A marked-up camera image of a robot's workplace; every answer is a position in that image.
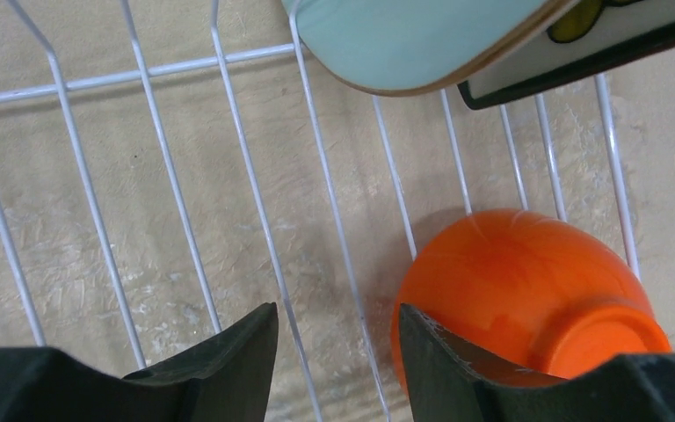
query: orange bowl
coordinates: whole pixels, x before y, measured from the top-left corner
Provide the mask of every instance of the orange bowl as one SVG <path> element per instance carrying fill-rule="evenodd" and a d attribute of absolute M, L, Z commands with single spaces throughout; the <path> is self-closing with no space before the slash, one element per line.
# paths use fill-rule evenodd
<path fill-rule="evenodd" d="M 622 259 L 553 218 L 493 209 L 463 218 L 418 255 L 391 324 L 403 389 L 398 313 L 411 304 L 511 362 L 572 378 L 618 353 L 668 353 L 648 297 Z"/>

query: plate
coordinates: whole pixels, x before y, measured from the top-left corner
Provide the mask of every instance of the plate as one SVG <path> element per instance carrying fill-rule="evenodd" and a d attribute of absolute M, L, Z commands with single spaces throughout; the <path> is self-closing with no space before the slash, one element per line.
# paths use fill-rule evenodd
<path fill-rule="evenodd" d="M 290 11 L 294 0 L 282 0 Z M 303 0 L 303 43 L 350 86 L 409 96 L 457 84 L 563 15 L 574 0 Z"/>
<path fill-rule="evenodd" d="M 598 13 L 587 10 L 594 4 Z M 675 47 L 675 0 L 585 0 L 578 8 L 580 17 L 569 12 L 460 84 L 467 106 L 501 105 Z"/>

